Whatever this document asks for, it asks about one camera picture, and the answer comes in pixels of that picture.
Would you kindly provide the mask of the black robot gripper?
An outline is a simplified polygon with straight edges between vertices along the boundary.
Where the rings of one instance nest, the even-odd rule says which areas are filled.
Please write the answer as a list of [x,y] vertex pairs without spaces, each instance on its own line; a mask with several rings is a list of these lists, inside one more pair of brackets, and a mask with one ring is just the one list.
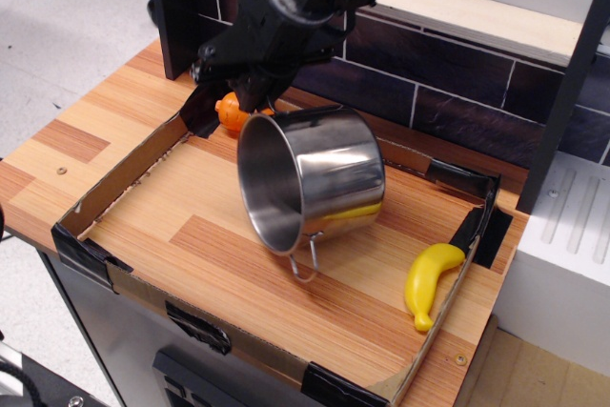
[[239,109],[254,112],[259,89],[246,74],[260,68],[264,101],[274,111],[299,68],[330,58],[355,22],[355,12],[341,0],[238,0],[233,24],[199,47],[191,76],[198,84],[229,79]]

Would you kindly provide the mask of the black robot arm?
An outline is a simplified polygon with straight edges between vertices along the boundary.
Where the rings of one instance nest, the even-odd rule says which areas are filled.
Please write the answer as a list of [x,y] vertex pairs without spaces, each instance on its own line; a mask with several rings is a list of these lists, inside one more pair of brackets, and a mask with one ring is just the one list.
[[354,29],[356,10],[376,0],[238,0],[233,24],[202,44],[196,84],[223,80],[239,108],[272,105],[307,65],[328,61]]

